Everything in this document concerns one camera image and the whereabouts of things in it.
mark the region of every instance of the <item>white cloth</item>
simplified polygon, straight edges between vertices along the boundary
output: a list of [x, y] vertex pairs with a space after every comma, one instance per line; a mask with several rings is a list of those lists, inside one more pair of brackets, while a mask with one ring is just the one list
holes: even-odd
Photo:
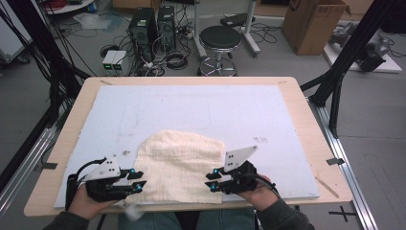
[[222, 152], [222, 142], [195, 133], [164, 130], [152, 135], [140, 146], [134, 166], [144, 172], [141, 180], [147, 184], [126, 203], [221, 203], [222, 193], [210, 192], [205, 182], [207, 173], [222, 166]]

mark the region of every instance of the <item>white bracket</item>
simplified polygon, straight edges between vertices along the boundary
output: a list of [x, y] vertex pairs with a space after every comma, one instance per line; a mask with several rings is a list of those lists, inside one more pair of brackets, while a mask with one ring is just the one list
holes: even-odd
[[105, 160], [96, 169], [87, 174], [83, 181], [114, 178], [120, 176], [120, 167], [116, 156]]
[[257, 149], [257, 146], [252, 146], [244, 149], [226, 151], [224, 172], [229, 172], [240, 167], [252, 154], [254, 154], [254, 152], [257, 151]]

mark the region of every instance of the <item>sleeve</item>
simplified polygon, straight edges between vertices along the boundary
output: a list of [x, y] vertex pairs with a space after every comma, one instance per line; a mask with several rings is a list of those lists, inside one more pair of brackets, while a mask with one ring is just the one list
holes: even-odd
[[257, 217], [264, 230], [305, 230], [308, 226], [307, 216], [290, 208], [282, 199], [257, 212]]
[[43, 230], [86, 230], [88, 225], [89, 220], [85, 218], [68, 212], [61, 212]]

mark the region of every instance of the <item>human hand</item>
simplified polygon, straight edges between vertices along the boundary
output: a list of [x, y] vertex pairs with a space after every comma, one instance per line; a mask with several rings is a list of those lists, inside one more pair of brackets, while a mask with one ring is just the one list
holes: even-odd
[[[260, 176], [269, 182], [271, 181], [265, 175]], [[268, 187], [261, 183], [258, 183], [257, 188], [254, 191], [247, 191], [237, 195], [250, 202], [258, 211], [265, 210], [279, 200], [274, 192], [272, 192]]]
[[98, 202], [87, 195], [86, 186], [82, 184], [79, 186], [68, 212], [90, 220], [101, 210], [117, 203], [118, 201], [119, 200]]

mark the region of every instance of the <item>gray pants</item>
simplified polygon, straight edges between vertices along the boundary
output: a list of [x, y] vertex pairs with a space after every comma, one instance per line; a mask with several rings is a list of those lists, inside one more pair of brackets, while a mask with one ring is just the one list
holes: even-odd
[[[211, 210], [200, 212], [196, 230], [254, 230], [253, 208]], [[145, 213], [140, 219], [130, 221], [119, 215], [119, 230], [181, 230], [176, 215], [171, 213]]]

